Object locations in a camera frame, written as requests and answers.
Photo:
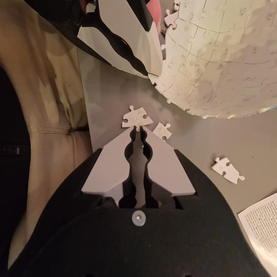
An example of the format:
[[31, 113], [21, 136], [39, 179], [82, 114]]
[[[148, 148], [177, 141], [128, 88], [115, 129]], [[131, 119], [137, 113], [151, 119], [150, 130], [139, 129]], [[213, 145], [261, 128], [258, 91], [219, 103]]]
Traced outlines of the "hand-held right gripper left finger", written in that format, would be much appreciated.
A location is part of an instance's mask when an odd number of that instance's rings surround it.
[[95, 152], [99, 155], [81, 189], [83, 193], [111, 197], [121, 208], [136, 206], [136, 187], [129, 161], [136, 133], [136, 127], [129, 127]]

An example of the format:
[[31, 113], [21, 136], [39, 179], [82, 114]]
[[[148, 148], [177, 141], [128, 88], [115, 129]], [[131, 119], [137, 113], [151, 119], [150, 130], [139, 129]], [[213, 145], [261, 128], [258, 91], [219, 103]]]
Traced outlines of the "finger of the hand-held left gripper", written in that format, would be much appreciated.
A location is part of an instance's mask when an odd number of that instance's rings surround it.
[[120, 26], [100, 30], [82, 26], [78, 38], [113, 67], [142, 77], [154, 74], [154, 26]]
[[130, 49], [135, 69], [160, 76], [162, 51], [156, 24], [145, 1], [99, 0], [97, 4], [102, 22]]

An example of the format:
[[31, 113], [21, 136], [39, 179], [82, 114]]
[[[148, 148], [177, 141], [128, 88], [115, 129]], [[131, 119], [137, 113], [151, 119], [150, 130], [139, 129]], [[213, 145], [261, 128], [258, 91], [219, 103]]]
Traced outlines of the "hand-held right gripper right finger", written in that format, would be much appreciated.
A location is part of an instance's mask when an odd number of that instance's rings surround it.
[[146, 127], [140, 127], [140, 138], [147, 158], [144, 171], [146, 208], [158, 208], [159, 203], [176, 196], [196, 193], [173, 147]]

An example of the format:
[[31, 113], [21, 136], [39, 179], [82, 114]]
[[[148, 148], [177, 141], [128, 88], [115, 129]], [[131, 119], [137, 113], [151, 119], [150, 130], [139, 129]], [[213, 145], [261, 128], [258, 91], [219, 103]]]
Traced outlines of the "single curved puzzle piece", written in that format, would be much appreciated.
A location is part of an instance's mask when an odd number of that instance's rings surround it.
[[130, 112], [123, 116], [123, 120], [127, 120], [127, 122], [122, 122], [122, 128], [135, 126], [136, 131], [139, 132], [141, 126], [146, 126], [153, 123], [149, 116], [144, 118], [147, 113], [143, 107], [134, 110], [134, 107], [131, 105], [129, 109]]
[[176, 23], [175, 20], [178, 18], [178, 13], [179, 13], [179, 5], [180, 1], [174, 1], [174, 7], [173, 7], [173, 12], [171, 13], [169, 9], [166, 10], [166, 16], [164, 18], [164, 23], [165, 25], [169, 28], [172, 26], [172, 29], [176, 29]]
[[172, 133], [168, 130], [169, 127], [171, 127], [171, 124], [167, 123], [164, 126], [162, 123], [159, 122], [153, 130], [153, 134], [155, 134], [157, 137], [165, 142], [172, 135]]

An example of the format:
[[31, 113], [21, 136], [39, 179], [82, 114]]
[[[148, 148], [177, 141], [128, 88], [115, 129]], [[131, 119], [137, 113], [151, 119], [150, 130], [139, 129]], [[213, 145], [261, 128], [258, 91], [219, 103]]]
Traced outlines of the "partly built white puzzle ball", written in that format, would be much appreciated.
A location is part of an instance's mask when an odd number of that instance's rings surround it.
[[202, 118], [248, 117], [277, 106], [276, 1], [175, 1], [166, 59], [151, 83]]

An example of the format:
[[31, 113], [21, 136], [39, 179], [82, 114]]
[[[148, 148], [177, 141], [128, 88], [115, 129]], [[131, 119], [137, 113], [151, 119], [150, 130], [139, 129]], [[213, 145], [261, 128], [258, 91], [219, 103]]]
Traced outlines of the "two joined white puzzle pieces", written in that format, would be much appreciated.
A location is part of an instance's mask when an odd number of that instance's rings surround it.
[[228, 181], [237, 184], [238, 179], [241, 181], [245, 180], [245, 177], [240, 175], [240, 173], [232, 164], [230, 164], [230, 161], [226, 157], [222, 159], [217, 157], [215, 158], [215, 162], [216, 163], [212, 166], [212, 169]]

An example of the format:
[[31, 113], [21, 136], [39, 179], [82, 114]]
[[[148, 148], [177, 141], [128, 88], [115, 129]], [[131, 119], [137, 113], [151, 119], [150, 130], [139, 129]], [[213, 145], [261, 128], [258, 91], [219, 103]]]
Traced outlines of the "person's left hand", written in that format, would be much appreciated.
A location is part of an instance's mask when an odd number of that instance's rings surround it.
[[153, 21], [156, 25], [158, 35], [161, 32], [161, 6], [160, 0], [149, 0], [147, 2], [147, 8], [153, 18]]

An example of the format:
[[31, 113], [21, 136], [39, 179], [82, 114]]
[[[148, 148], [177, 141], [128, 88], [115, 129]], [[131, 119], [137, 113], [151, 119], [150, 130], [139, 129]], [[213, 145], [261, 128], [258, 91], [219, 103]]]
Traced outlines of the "folded paper instruction leaflet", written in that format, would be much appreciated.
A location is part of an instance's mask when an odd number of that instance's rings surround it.
[[277, 276], [277, 193], [238, 213], [238, 218], [263, 267]]

